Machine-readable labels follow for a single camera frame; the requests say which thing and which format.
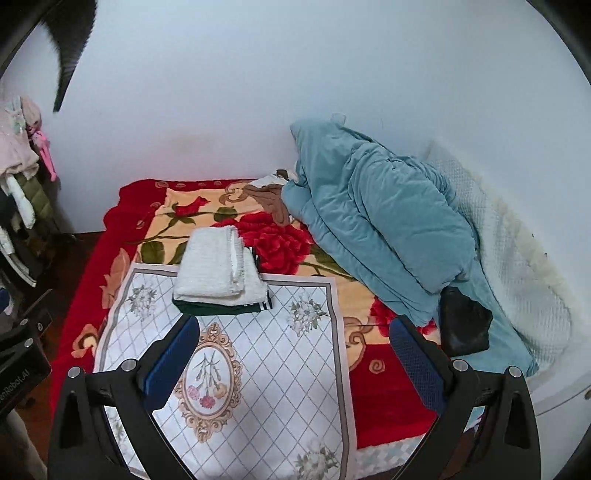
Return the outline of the dark green folded garment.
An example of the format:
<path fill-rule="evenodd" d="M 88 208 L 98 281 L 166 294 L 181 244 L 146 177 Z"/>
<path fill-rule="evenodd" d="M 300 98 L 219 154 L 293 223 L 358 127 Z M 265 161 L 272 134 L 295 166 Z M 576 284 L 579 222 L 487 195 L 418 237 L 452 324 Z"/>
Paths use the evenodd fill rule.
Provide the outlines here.
<path fill-rule="evenodd" d="M 172 303 L 185 314 L 194 316 L 239 315 L 243 313 L 259 313 L 273 308 L 269 287 L 259 275 L 257 266 L 259 256 L 252 247 L 245 247 L 243 271 L 245 271 L 245 289 L 235 298 L 216 302 L 212 300 L 183 300 L 172 297 Z"/>

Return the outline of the white quilted floral mat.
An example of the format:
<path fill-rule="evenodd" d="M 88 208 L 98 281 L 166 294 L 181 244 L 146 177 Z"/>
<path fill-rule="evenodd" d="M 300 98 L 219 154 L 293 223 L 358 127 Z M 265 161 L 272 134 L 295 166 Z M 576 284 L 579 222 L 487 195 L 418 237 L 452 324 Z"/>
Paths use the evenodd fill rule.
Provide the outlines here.
<path fill-rule="evenodd" d="M 335 282 L 264 276 L 270 308 L 204 316 L 153 415 L 198 479 L 351 479 L 353 422 Z"/>

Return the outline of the blue-grey duvet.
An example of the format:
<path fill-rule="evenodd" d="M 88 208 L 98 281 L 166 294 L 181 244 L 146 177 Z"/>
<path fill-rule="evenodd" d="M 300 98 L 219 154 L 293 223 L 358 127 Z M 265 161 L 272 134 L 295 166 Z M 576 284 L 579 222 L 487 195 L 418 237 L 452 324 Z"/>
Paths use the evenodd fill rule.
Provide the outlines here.
<path fill-rule="evenodd" d="M 425 326 L 438 319 L 442 292 L 456 287 L 492 312 L 490 346 L 467 355 L 477 370 L 538 364 L 495 297 L 476 229 L 437 169 L 398 156 L 329 120 L 297 120 L 295 177 L 283 186 L 287 211 L 356 281 L 398 315 Z"/>

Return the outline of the white fluffy sweater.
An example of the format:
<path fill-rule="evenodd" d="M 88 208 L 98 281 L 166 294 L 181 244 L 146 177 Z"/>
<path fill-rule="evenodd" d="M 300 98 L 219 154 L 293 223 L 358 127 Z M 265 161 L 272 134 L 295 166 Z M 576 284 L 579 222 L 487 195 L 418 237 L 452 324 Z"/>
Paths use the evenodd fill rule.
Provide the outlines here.
<path fill-rule="evenodd" d="M 179 264 L 173 298 L 221 306 L 262 304 L 269 290 L 235 226 L 195 229 Z"/>

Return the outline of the red floral blanket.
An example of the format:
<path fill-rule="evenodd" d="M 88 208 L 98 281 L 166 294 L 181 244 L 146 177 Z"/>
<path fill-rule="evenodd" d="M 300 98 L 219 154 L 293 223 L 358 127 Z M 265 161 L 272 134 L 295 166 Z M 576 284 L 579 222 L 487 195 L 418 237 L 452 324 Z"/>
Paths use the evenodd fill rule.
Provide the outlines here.
<path fill-rule="evenodd" d="M 303 224 L 281 227 L 242 191 L 238 180 L 132 182 L 105 213 L 104 233 L 85 265 L 52 363 L 49 407 L 56 408 L 72 366 L 89 368 L 106 317 L 132 262 L 174 265 L 197 227 L 232 225 L 259 256 L 263 273 L 335 278 L 346 321 L 356 445 L 378 446 L 426 433 L 436 415 L 421 402 L 387 345 L 396 313 L 346 274 Z"/>

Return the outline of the black bag on bed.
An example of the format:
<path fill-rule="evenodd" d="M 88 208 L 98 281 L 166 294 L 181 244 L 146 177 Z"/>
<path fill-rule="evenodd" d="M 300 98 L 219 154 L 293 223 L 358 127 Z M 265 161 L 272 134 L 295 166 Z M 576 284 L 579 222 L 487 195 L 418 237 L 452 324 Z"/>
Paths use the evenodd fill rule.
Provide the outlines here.
<path fill-rule="evenodd" d="M 471 355 L 490 347 L 489 329 L 493 313 L 464 295 L 457 287 L 446 287 L 440 299 L 441 346 L 449 357 Z"/>

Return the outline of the brown cloth on bed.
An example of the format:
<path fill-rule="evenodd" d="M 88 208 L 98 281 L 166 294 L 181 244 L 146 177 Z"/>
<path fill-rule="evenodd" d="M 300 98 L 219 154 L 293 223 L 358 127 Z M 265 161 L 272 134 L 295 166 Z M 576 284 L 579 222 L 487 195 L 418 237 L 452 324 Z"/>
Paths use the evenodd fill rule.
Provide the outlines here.
<path fill-rule="evenodd" d="M 281 197 L 282 190 L 283 186 L 280 184 L 270 184 L 263 187 L 249 184 L 242 189 L 247 196 L 255 200 L 263 208 L 263 211 L 270 214 L 276 225 L 286 227 L 290 225 L 291 220 L 290 213 L 288 213 Z"/>

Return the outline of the white knitted throw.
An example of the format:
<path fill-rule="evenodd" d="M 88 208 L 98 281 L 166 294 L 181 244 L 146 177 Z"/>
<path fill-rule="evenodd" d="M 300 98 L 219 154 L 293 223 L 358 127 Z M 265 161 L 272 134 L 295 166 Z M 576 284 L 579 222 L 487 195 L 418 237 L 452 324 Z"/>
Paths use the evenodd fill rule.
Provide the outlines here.
<path fill-rule="evenodd" d="M 543 245 L 482 176 L 437 141 L 425 161 L 449 181 L 457 206 L 479 236 L 480 261 L 493 293 L 539 369 L 567 351 L 581 310 Z"/>

